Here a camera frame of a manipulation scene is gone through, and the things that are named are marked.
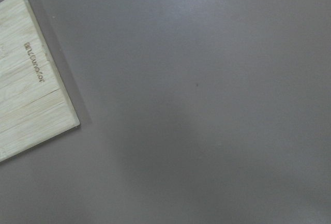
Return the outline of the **bamboo cutting board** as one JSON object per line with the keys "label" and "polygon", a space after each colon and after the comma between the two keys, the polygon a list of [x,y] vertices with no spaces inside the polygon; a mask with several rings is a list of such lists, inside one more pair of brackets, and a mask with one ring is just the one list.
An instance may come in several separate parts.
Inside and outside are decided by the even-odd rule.
{"label": "bamboo cutting board", "polygon": [[28,0],[1,2],[1,160],[80,121]]}

